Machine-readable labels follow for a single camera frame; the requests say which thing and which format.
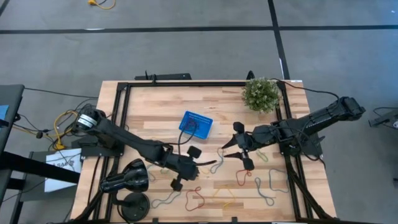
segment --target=gray floor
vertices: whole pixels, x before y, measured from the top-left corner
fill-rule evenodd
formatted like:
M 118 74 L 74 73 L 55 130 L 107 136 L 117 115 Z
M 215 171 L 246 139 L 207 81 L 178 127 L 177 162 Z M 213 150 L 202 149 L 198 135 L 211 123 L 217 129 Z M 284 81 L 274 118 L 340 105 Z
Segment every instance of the gray floor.
M 275 1 L 280 26 L 398 24 L 398 2 L 377 0 Z M 267 1 L 117 0 L 110 11 L 85 1 L 11 0 L 0 29 L 89 29 L 168 26 L 270 26 Z M 398 106 L 398 30 L 283 31 L 291 79 L 306 87 L 353 96 L 368 112 L 360 121 L 324 131 L 327 175 L 344 220 L 396 223 L 397 131 L 370 128 L 371 110 Z M 151 34 L 0 35 L 1 84 L 96 96 L 102 80 L 149 73 L 190 72 L 194 79 L 281 78 L 273 31 Z M 41 128 L 82 99 L 25 91 L 20 113 Z M 334 99 L 308 93 L 312 110 Z M 7 151 L 45 151 L 46 140 L 13 131 Z M 15 191 L 7 191 L 6 196 Z M 14 204 L 3 203 L 0 223 Z M 72 200 L 24 205 L 21 223 L 60 222 Z

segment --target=wooden tabletop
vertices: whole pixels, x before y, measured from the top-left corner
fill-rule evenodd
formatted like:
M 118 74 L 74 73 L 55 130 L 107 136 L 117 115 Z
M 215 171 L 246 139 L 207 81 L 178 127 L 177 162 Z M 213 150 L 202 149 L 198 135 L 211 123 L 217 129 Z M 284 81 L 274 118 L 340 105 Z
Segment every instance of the wooden tabletop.
M 114 96 L 116 94 L 116 81 L 105 81 L 102 84 L 97 108 L 112 112 Z M 292 82 L 295 86 L 303 86 L 302 82 Z M 186 110 L 207 116 L 213 119 L 213 126 L 206 140 L 193 138 L 188 144 L 182 145 L 182 153 L 186 153 L 189 146 L 196 146 L 202 150 L 197 161 L 205 162 L 213 159 L 220 160 L 217 149 L 228 142 L 233 131 L 233 122 L 240 121 L 251 131 L 255 126 L 269 124 L 277 120 L 276 113 L 260 114 L 251 111 L 244 106 L 241 99 L 241 87 L 139 87 L 132 88 L 127 111 L 126 124 L 129 131 L 143 139 L 157 139 L 163 142 L 177 142 L 180 131 L 178 126 Z M 305 116 L 310 112 L 305 92 L 300 89 L 287 86 L 290 108 L 293 118 Z M 237 146 L 228 148 L 225 153 L 238 152 Z M 211 166 L 201 168 L 201 174 L 195 181 L 182 181 L 183 190 L 181 194 L 171 203 L 162 204 L 157 208 L 151 208 L 143 222 L 151 222 L 158 217 L 160 222 L 230 222 L 231 217 L 237 217 L 241 222 L 269 222 L 269 221 L 293 221 L 294 213 L 290 193 L 273 191 L 270 189 L 269 172 L 271 169 L 285 171 L 284 158 L 279 154 L 277 144 L 261 149 L 268 161 L 264 162 L 256 152 L 251 152 L 256 168 L 251 171 L 252 176 L 246 177 L 246 183 L 240 186 L 236 180 L 236 172 L 243 169 L 243 164 L 238 159 L 225 158 L 223 165 L 215 174 L 209 173 Z M 140 155 L 134 149 L 126 147 L 125 154 L 121 157 L 119 171 Z M 307 179 L 309 191 L 332 216 L 335 216 L 335 208 L 331 193 L 321 162 L 312 162 L 302 157 L 303 168 Z M 91 178 L 96 158 L 88 158 L 83 163 L 80 181 L 76 192 L 75 203 L 71 217 L 75 218 L 87 205 Z M 96 172 L 92 195 L 98 188 L 102 159 Z M 150 182 L 149 190 L 145 194 L 153 202 L 155 199 L 166 199 L 172 192 L 170 183 L 177 176 L 176 173 L 164 172 L 160 167 L 152 166 L 149 172 L 155 177 Z M 238 174 L 239 182 L 242 184 L 244 172 Z M 267 204 L 256 187 L 255 178 L 261 180 L 260 191 L 263 195 L 273 197 L 274 205 Z M 288 191 L 286 174 L 276 170 L 271 171 L 272 188 Z M 187 195 L 188 190 L 201 187 L 199 194 L 204 197 L 204 206 L 191 212 L 185 209 L 188 198 L 188 209 L 195 208 L 203 203 L 200 196 L 194 192 Z M 299 189 L 298 199 L 302 216 L 305 217 L 302 194 Z M 118 199 L 122 200 L 130 191 L 120 190 Z M 100 218 L 104 217 L 107 195 L 103 197 Z M 112 222 L 124 222 L 118 215 L 116 206 L 113 206 Z

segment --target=green plant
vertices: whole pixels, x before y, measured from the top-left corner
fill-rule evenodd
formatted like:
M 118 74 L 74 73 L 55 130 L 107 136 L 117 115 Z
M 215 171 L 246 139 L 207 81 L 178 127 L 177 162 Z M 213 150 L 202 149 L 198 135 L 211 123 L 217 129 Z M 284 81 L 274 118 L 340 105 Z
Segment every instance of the green plant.
M 251 110 L 271 112 L 279 104 L 278 86 L 265 78 L 255 78 L 246 83 L 242 96 Z

